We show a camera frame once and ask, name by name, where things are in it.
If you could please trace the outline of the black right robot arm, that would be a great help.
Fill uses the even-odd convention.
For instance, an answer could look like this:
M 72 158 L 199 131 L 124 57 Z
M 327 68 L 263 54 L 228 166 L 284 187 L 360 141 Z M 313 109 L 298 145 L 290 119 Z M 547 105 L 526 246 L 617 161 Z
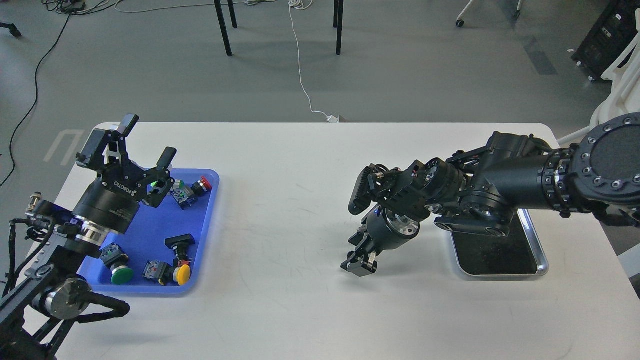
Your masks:
M 445 161 L 414 161 L 406 170 L 366 166 L 348 205 L 351 214 L 366 215 L 340 266 L 359 277 L 374 274 L 377 256 L 414 239 L 432 214 L 442 230 L 503 239 L 520 209 L 638 227 L 639 198 L 638 112 L 592 128 L 568 148 L 496 131 L 485 146 Z

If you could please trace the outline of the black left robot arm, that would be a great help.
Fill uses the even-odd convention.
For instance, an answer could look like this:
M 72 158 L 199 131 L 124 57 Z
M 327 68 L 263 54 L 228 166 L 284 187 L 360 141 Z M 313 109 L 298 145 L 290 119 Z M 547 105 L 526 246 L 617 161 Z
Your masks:
M 159 207 L 174 183 L 170 164 L 175 148 L 165 148 L 148 169 L 130 160 L 126 138 L 138 119 L 128 114 L 119 125 L 90 134 L 76 155 L 77 165 L 97 176 L 73 210 L 35 193 L 25 218 L 10 221 L 10 256 L 15 255 L 17 224 L 27 226 L 38 246 L 21 265 L 10 262 L 1 298 L 3 360 L 53 360 L 75 324 L 130 312 L 125 301 L 94 292 L 78 270 L 86 257 L 99 257 L 109 234 L 127 232 L 141 204 Z

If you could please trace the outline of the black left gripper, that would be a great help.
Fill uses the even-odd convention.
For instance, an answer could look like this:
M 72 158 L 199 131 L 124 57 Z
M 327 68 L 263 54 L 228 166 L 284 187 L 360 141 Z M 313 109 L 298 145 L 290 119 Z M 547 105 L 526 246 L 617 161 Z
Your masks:
M 137 114 L 126 114 L 113 129 L 95 129 L 82 151 L 76 154 L 76 165 L 100 175 L 109 171 L 128 171 L 132 165 L 126 148 L 126 137 L 140 120 Z M 140 173 L 141 178 L 97 178 L 87 187 L 71 213 L 85 223 L 91 222 L 117 234 L 125 234 L 141 205 L 158 208 L 173 187 L 171 164 L 178 150 L 167 146 L 156 167 Z

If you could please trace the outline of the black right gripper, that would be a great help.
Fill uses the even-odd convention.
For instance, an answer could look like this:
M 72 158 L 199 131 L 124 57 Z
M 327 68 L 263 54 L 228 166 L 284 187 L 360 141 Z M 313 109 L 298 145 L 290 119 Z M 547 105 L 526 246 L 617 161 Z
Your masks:
M 420 223 L 384 207 L 375 207 L 361 221 L 361 227 L 349 239 L 355 250 L 349 251 L 340 264 L 343 271 L 355 276 L 377 272 L 377 255 L 382 251 L 400 248 L 413 240 L 420 231 Z

